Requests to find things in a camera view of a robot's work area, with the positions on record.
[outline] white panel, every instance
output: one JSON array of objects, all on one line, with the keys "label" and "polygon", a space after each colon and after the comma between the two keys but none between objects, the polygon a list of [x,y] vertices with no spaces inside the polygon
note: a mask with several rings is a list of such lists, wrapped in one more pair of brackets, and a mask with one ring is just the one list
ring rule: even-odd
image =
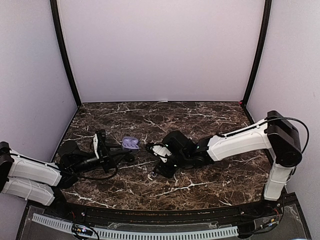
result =
[{"label": "white panel", "polygon": [[[1,1],[0,46],[0,141],[48,162],[76,111],[50,1]],[[16,239],[24,207],[0,194],[0,239]]]},{"label": "white panel", "polygon": [[[255,120],[277,110],[310,128],[309,146],[287,189],[296,192],[312,239],[320,239],[320,1],[273,1],[248,109]],[[304,145],[304,128],[293,124]]]},{"label": "white panel", "polygon": [[264,2],[60,0],[82,101],[240,101]]}]

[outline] brown marble surface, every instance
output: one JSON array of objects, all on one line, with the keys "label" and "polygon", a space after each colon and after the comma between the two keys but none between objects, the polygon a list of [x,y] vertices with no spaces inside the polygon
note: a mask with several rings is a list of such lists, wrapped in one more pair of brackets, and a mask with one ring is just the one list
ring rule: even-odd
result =
[{"label": "brown marble surface", "polygon": [[[194,210],[258,201],[271,168],[263,151],[178,170],[172,179],[147,178],[158,158],[145,150],[145,143],[160,142],[173,130],[197,142],[215,132],[227,133],[248,124],[236,102],[85,103],[64,141],[76,140],[80,149],[89,152],[95,131],[105,129],[108,142],[119,143],[124,136],[138,138],[140,151],[135,162],[119,164],[114,178],[81,180],[63,194],[71,203],[124,210]],[[85,175],[106,177],[100,168]]]}]

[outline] black vertical bar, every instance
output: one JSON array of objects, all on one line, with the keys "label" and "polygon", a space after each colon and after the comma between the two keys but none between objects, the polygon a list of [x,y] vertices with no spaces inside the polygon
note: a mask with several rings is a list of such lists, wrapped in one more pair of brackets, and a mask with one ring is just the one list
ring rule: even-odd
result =
[{"label": "black vertical bar", "polygon": [[79,93],[77,90],[74,76],[71,71],[71,66],[70,66],[70,62],[69,62],[69,58],[68,58],[68,54],[67,54],[67,49],[66,49],[66,45],[65,45],[65,40],[64,40],[63,33],[62,33],[61,22],[60,22],[60,18],[59,18],[57,0],[50,0],[50,5],[51,5],[52,18],[53,18],[56,38],[58,40],[60,54],[62,57],[65,73],[68,78],[75,103],[78,107],[80,107],[82,103],[81,103],[81,99],[80,99],[80,96],[79,96]]},{"label": "black vertical bar", "polygon": [[246,86],[243,100],[241,101],[241,104],[244,106],[246,106],[249,101],[250,94],[252,92],[252,88],[254,87],[255,79],[257,76],[262,52],[263,52],[264,45],[265,45],[266,35],[267,35],[269,17],[270,17],[270,12],[271,12],[271,4],[272,4],[272,0],[265,0],[258,45],[256,47],[255,56],[254,56],[253,65],[252,65],[250,77],[248,80],[248,84]]}]

